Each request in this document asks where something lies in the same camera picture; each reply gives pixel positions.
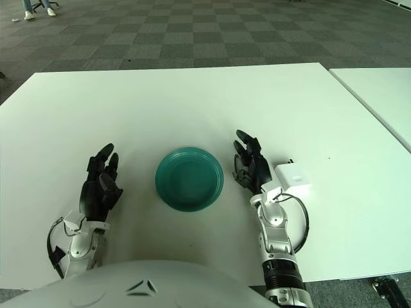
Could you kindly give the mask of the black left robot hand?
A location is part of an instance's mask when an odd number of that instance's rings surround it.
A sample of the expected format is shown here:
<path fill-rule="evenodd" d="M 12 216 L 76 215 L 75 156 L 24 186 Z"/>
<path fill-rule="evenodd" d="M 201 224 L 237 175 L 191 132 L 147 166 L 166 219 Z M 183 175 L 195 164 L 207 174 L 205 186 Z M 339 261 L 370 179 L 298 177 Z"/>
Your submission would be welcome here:
<path fill-rule="evenodd" d="M 108 143 L 89 159 L 79 202 L 80 213 L 87 221 L 106 221 L 123 194 L 116 184 L 119 155 L 113 151 L 113 143 Z"/>

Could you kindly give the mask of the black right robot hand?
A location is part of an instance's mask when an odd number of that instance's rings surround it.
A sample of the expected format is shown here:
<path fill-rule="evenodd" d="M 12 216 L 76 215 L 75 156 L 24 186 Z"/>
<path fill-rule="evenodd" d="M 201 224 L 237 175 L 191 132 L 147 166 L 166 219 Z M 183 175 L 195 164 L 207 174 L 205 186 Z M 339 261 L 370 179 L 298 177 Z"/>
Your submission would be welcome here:
<path fill-rule="evenodd" d="M 266 158 L 261 154 L 261 146 L 256 137 L 251 137 L 242 130 L 236 130 L 239 140 L 233 142 L 234 155 L 233 177 L 243 188 L 253 195 L 262 192 L 262 185 L 272 180 L 272 175 Z"/>

